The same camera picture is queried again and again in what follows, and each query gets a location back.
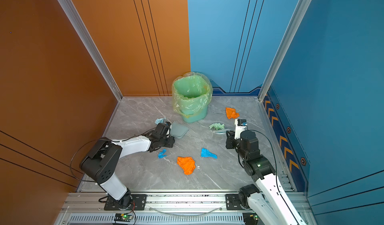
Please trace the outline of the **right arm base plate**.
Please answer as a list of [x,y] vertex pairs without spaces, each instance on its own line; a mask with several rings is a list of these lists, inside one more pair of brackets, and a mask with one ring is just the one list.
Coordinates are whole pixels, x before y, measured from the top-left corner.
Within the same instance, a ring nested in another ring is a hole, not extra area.
[[226,208],[229,211],[249,210],[247,198],[243,194],[226,194]]

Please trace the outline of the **large orange paper scrap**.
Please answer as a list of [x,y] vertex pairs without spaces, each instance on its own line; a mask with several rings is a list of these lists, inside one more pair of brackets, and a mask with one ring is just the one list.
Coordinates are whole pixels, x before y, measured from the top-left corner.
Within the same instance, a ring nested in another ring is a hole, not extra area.
[[183,169],[185,175],[191,175],[195,168],[195,160],[192,157],[178,157],[177,164]]

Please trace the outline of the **small orange paper scrap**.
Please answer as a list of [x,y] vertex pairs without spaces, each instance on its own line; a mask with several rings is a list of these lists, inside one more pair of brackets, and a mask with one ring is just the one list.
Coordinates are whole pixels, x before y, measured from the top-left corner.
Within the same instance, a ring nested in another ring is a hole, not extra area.
[[236,109],[233,108],[226,108],[226,116],[228,119],[237,119],[240,114],[237,113]]

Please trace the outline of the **bright blue paper scrap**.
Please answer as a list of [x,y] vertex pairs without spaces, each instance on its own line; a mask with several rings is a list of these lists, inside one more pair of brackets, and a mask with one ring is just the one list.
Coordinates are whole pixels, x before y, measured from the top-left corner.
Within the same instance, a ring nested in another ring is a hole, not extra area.
[[202,158],[214,158],[217,159],[218,156],[216,154],[211,153],[208,149],[202,148],[201,150],[201,157]]

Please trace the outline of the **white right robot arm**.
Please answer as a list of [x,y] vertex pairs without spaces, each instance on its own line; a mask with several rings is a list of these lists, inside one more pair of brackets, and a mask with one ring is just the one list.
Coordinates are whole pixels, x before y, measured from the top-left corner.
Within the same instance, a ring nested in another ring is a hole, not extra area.
[[226,148],[237,152],[254,182],[240,188],[241,205],[254,211],[265,225],[304,225],[305,220],[284,191],[273,165],[261,154],[255,131],[245,130],[237,139],[234,131],[227,131],[226,135]]

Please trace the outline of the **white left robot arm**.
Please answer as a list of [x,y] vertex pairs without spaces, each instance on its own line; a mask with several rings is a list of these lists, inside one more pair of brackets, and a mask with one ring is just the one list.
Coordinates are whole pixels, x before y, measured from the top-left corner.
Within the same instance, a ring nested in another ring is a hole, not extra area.
[[113,200],[126,207],[131,202],[131,192],[115,173],[119,160],[136,153],[152,153],[163,147],[172,148],[175,138],[171,136],[171,128],[170,122],[164,122],[129,139],[113,141],[101,138],[83,158],[80,168]]

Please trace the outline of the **pale blue paper scrap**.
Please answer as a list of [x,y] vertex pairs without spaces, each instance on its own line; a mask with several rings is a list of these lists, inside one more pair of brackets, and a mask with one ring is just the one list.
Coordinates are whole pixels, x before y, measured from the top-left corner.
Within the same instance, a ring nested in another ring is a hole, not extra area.
[[158,124],[163,124],[165,121],[166,121],[166,118],[159,118],[159,119],[156,119],[156,120],[155,120],[155,124],[156,124],[156,125],[158,125]]

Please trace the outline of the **grey-green hand brush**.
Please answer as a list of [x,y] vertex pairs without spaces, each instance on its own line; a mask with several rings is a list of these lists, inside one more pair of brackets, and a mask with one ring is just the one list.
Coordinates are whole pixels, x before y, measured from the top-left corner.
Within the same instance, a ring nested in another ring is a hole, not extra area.
[[222,129],[222,130],[213,130],[215,134],[225,134],[226,132],[231,131],[231,129]]

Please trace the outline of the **mint green paper scrap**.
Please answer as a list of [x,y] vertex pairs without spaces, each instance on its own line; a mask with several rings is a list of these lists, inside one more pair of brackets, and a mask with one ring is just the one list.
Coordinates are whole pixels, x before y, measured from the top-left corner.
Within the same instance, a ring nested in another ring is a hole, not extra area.
[[213,123],[213,124],[209,125],[209,128],[211,130],[219,131],[219,130],[224,130],[225,125],[221,124],[221,123]]

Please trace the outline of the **small blue twisted scrap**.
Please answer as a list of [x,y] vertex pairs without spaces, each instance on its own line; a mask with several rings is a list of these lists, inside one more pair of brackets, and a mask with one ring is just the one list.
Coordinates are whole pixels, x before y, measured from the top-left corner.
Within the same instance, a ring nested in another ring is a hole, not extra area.
[[158,154],[158,159],[162,159],[162,158],[165,158],[167,155],[166,155],[166,152],[167,150],[166,149],[163,149],[159,154]]

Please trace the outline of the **green trash bin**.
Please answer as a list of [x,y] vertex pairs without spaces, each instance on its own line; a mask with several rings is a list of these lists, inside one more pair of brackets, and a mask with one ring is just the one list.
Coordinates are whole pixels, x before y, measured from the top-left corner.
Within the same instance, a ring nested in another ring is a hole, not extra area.
[[192,111],[188,111],[188,114],[181,114],[183,120],[186,123],[194,123],[199,120],[202,120],[206,117],[208,112],[208,106],[203,107],[201,110],[192,114]]

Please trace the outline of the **aluminium front rail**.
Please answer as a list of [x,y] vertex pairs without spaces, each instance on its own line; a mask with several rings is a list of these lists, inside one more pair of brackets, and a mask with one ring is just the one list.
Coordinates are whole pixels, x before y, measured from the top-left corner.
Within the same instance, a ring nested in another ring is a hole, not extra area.
[[[230,192],[174,192],[156,193],[146,192],[147,199],[136,202],[136,206],[143,207],[144,212],[208,212],[217,209],[219,212],[226,212],[226,195]],[[61,212],[78,213],[104,213],[105,205],[99,199],[106,196],[106,193],[69,193]]]

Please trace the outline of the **left green circuit board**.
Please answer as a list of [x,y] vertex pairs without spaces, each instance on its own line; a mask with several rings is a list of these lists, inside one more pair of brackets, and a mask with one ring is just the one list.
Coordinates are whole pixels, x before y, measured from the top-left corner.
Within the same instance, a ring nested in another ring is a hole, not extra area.
[[133,214],[115,214],[114,223],[115,224],[126,224],[133,223],[135,221],[135,216]]

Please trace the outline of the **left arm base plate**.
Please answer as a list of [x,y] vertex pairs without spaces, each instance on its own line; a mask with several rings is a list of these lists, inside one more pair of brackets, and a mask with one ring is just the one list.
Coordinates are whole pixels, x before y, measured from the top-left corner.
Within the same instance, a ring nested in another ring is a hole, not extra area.
[[120,200],[115,200],[108,195],[105,201],[105,211],[143,211],[147,202],[146,194],[129,194],[123,196]]

